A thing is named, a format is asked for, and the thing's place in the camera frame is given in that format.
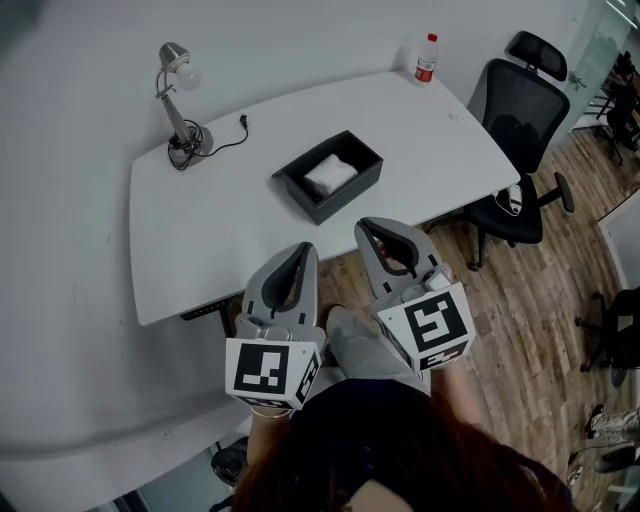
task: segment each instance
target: black box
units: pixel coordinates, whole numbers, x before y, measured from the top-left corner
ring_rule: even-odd
[[[331,154],[352,165],[358,175],[332,194],[321,198],[303,177]],[[347,130],[321,142],[274,173],[273,177],[282,176],[289,195],[319,226],[376,183],[381,170],[382,158]]]

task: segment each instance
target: white cloth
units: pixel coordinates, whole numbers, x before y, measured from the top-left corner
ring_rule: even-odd
[[[357,174],[353,166],[336,155],[329,155],[305,174],[304,179],[321,197],[327,197]]]

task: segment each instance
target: brown hair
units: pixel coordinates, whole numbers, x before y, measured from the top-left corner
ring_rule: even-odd
[[[307,510],[294,492],[305,465],[305,446],[320,444],[367,425],[369,437],[384,443],[385,467],[402,481],[401,495],[414,511],[569,510],[566,487],[542,465],[517,454],[478,428],[459,421],[444,399],[415,397],[414,403],[375,408],[355,404],[348,412],[328,412],[320,422],[294,425],[261,460],[247,468],[233,501],[234,512]],[[327,467],[330,510],[350,497],[337,496],[339,475],[324,451],[306,464]]]

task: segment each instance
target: wooden floor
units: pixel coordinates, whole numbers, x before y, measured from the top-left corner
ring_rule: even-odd
[[[624,168],[612,164],[604,148],[591,131],[581,131],[543,160],[534,175],[538,194],[553,188],[553,173],[561,172],[576,211],[568,215],[559,202],[548,205],[541,244],[510,249],[489,237],[486,265],[472,273],[466,263],[475,259],[473,226],[438,228],[432,235],[466,289],[479,332],[467,365],[482,388],[495,436],[562,479],[569,454],[588,446],[583,429],[593,406],[603,402],[621,411],[635,401],[631,376],[616,390],[608,371],[579,371],[594,340],[574,325],[574,317],[594,317],[594,291],[604,293],[609,304],[618,289],[597,221],[624,199],[621,187],[636,187],[640,169],[628,152]],[[372,295],[357,253],[320,265],[320,300],[324,309],[339,303],[369,316]],[[593,471],[597,453],[602,452],[589,450],[580,458],[584,471],[573,488],[580,510],[592,510],[615,479]]]

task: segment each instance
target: white desk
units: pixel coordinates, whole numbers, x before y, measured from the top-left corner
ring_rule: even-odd
[[[185,172],[171,166],[166,144],[133,163],[131,268],[142,325],[243,290],[294,243],[313,243],[321,259],[343,254],[361,217],[415,225],[519,179],[437,80],[419,88],[383,73],[275,98],[207,124],[214,147],[242,137],[242,113],[247,142]],[[271,174],[346,129],[384,159],[380,181],[316,226]]]

